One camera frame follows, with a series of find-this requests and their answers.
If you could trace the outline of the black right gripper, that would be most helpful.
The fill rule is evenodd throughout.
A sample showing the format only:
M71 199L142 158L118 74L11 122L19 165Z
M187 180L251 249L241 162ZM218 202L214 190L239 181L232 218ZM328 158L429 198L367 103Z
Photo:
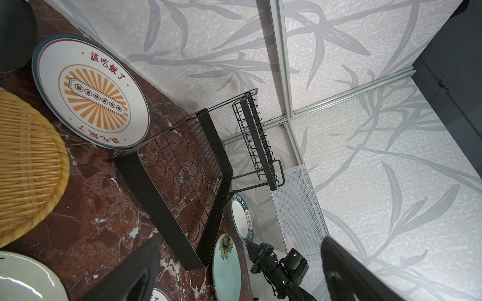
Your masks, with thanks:
M251 273L262 272L278 299L308 300L306 292L300 287L308 271L308 262L300 252L291 249L286 257L277 260L274 247L268 243L261 246L251 241L246 243Z

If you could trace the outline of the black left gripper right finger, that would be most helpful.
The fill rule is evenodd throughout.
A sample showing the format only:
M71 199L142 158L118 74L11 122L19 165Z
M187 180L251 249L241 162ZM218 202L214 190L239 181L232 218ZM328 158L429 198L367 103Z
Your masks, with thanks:
M321 259L331 300L403 301L331 237L321 244Z

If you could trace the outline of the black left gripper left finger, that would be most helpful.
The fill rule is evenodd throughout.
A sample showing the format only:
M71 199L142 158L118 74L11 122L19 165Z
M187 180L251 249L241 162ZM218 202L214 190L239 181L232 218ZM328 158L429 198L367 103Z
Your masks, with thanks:
M160 259L160 244L150 238L80 299L150 300Z

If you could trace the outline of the orange sunburst plate front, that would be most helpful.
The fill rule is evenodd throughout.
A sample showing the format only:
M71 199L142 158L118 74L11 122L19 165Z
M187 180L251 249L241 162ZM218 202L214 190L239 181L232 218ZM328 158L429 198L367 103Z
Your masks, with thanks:
M173 301L173 299L164 288L155 286L150 301Z

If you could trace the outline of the green rim lettered plate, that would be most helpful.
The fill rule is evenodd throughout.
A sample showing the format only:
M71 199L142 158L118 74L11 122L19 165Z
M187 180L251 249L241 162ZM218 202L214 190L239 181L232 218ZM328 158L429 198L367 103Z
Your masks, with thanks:
M251 212L240 194L232 197L232 218L239 237L243 242L252 242L254 238L254 226Z

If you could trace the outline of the mint green flower plate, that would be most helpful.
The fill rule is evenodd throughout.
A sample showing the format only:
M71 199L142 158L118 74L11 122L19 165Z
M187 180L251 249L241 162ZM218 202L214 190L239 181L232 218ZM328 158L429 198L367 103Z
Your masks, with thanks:
M217 300L239 300L242 284L240 261L234 240L227 233L217 240L213 253L212 276Z

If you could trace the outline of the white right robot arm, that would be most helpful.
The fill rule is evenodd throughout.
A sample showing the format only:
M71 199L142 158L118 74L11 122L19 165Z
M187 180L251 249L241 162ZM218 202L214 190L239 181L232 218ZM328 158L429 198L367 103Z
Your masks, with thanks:
M300 287L309 265L308 261L296 249L291 249L286 257L277 258L274 247L268 243L255 244L246 241L251 273L262 273L272 287L275 297L289 300L315 300L305 289Z

